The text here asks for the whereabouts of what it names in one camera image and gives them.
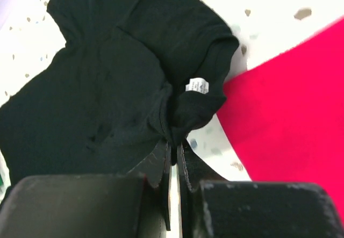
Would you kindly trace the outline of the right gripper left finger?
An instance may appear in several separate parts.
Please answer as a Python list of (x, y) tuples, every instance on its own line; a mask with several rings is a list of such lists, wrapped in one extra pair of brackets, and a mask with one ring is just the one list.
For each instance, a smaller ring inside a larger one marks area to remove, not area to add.
[(161, 141), (124, 176), (26, 177), (2, 205), (1, 237), (165, 237), (170, 161)]

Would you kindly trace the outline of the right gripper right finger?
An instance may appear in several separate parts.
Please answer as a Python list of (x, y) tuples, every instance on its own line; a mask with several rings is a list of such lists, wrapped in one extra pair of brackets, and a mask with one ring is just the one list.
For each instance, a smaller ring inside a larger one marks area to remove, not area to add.
[(343, 225), (318, 185), (227, 181), (184, 141), (176, 151), (184, 237), (343, 237)]

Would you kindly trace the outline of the black t shirt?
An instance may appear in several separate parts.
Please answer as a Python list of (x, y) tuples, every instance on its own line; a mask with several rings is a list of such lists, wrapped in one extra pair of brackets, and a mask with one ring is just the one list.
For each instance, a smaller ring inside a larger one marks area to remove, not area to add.
[(47, 11), (66, 45), (1, 107), (12, 184), (127, 172), (225, 102), (239, 41), (200, 0), (50, 0)]

